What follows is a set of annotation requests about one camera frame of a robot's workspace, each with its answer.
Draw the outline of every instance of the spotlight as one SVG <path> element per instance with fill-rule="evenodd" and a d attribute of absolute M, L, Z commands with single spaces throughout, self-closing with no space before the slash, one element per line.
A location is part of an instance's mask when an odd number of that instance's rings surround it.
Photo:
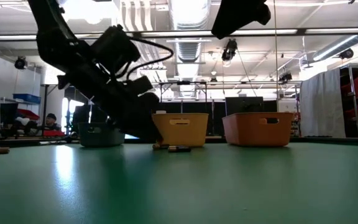
<path fill-rule="evenodd" d="M 230 39 L 222 53 L 223 62 L 231 61 L 236 55 L 237 42 L 235 39 Z"/>
<path fill-rule="evenodd" d="M 216 77 L 212 77 L 210 82 L 218 82 L 218 80 L 216 79 Z"/>
<path fill-rule="evenodd" d="M 280 75 L 280 78 L 278 79 L 280 82 L 283 82 L 283 84 L 287 84 L 288 81 L 292 80 L 292 75 L 290 72 L 287 72 L 283 75 Z"/>
<path fill-rule="evenodd" d="M 231 65 L 231 61 L 224 61 L 223 62 L 223 67 L 228 68 L 228 67 L 230 67 L 230 65 Z"/>
<path fill-rule="evenodd" d="M 15 61 L 15 68 L 19 70 L 24 70 L 27 68 L 27 61 L 25 60 L 25 56 L 19 56 Z"/>

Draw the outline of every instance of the ductwork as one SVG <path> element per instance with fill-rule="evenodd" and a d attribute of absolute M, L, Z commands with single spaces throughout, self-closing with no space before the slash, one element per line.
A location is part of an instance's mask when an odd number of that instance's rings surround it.
<path fill-rule="evenodd" d="M 323 49 L 318 50 L 313 55 L 313 61 L 317 62 L 321 60 L 326 60 L 327 58 L 335 56 L 349 49 L 350 47 L 355 46 L 356 44 L 358 44 L 358 35 L 342 37 L 339 40 L 327 45 Z"/>
<path fill-rule="evenodd" d="M 203 30 L 207 28 L 211 0 L 169 0 L 171 24 L 173 30 Z M 176 43 L 177 62 L 199 62 L 201 43 Z M 178 64 L 181 78 L 197 76 L 198 64 Z M 181 86 L 181 91 L 189 91 L 189 86 Z M 192 96 L 184 92 L 183 96 Z"/>

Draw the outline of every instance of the robotic arm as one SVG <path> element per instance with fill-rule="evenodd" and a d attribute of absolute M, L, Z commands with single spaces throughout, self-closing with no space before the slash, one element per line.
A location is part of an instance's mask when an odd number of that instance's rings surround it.
<path fill-rule="evenodd" d="M 65 72 L 58 77 L 58 88 L 73 85 L 88 99 L 92 100 L 111 118 L 112 125 L 123 133 L 142 139 L 161 140 L 162 137 L 152 121 L 152 110 L 159 99 L 153 93 L 145 93 L 153 88 L 147 77 L 134 81 L 120 82 L 129 64 L 140 58 L 140 53 L 132 40 L 157 44 L 128 37 L 122 27 L 109 27 L 92 45 L 78 40 L 67 26 L 56 0 L 28 0 L 38 26 L 37 45 L 43 61 Z M 124 67 L 121 74 L 116 73 Z"/>

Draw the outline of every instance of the desk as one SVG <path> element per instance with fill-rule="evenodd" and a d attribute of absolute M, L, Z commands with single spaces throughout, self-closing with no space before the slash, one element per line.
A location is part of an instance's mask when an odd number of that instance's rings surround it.
<path fill-rule="evenodd" d="M 358 223 L 358 146 L 14 148 L 0 223 Z"/>

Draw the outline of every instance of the metal shelf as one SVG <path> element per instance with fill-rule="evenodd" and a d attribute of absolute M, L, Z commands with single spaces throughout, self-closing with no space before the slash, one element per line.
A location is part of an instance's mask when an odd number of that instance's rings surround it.
<path fill-rule="evenodd" d="M 3 98 L 3 97 L 0 97 L 0 101 L 8 102 L 8 103 L 21 103 L 24 105 L 39 105 L 39 103 L 32 103 L 32 102 L 22 101 L 19 99 L 9 99 L 9 98 Z"/>

